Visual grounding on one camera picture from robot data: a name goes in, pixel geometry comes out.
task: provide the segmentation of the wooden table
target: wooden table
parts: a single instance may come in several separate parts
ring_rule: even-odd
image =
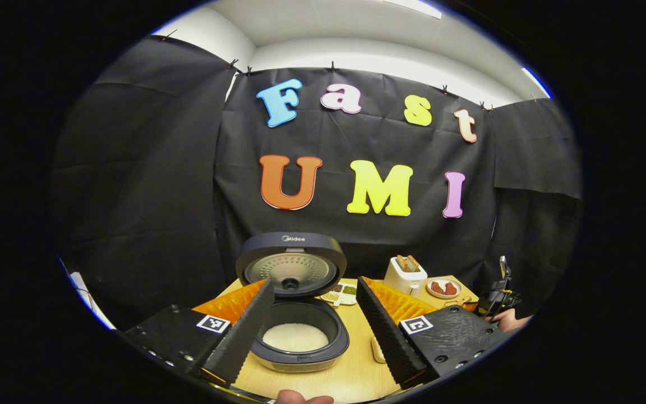
[[[340,282],[356,284],[357,280],[344,278]],[[240,287],[241,281],[235,281],[221,292],[221,295]],[[470,297],[470,301],[473,302],[478,301],[478,297],[465,286],[455,299],[439,299],[430,294],[427,288],[421,291],[418,299],[435,307],[443,307],[449,301],[465,297]],[[372,330],[361,307],[357,304],[339,305],[336,312],[348,330],[350,345],[333,366],[312,373],[280,373],[262,366],[249,352],[233,386],[272,398],[275,398],[281,389],[293,389],[303,394],[306,399],[331,396],[336,404],[376,400],[400,391],[400,386],[393,381],[387,365],[378,363],[373,358],[370,346]]]

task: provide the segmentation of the orange letter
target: orange letter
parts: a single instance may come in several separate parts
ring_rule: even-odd
[[[283,181],[283,168],[290,163],[286,156],[267,154],[259,159],[264,166],[261,175],[261,196],[264,201],[276,209],[297,210],[305,208],[313,199],[313,190],[316,186],[316,170],[323,166],[320,158],[302,157],[296,160],[301,166],[301,186],[298,194],[286,195],[280,189]]]

